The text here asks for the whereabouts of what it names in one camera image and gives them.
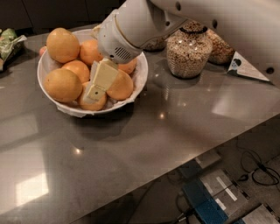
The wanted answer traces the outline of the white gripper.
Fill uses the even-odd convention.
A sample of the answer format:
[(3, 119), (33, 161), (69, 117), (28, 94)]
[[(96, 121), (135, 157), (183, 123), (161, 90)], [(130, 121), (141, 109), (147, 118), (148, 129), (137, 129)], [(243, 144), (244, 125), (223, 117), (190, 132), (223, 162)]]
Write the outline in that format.
[(92, 30), (92, 37), (98, 41), (98, 50), (106, 59), (95, 61), (91, 66), (90, 82), (83, 96), (83, 101), (87, 104), (98, 102), (106, 94), (118, 75), (117, 64), (126, 64), (142, 52), (141, 49), (133, 46), (121, 32), (117, 14), (118, 10), (113, 10), (101, 24)]

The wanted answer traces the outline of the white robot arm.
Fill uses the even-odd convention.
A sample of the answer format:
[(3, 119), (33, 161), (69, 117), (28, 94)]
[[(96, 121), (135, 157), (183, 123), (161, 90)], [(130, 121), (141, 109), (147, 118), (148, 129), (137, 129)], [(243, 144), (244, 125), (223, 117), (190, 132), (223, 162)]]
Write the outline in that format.
[(101, 23), (85, 100), (99, 101), (116, 78), (116, 66), (189, 21), (215, 31), (275, 86), (280, 86), (280, 0), (126, 0)]

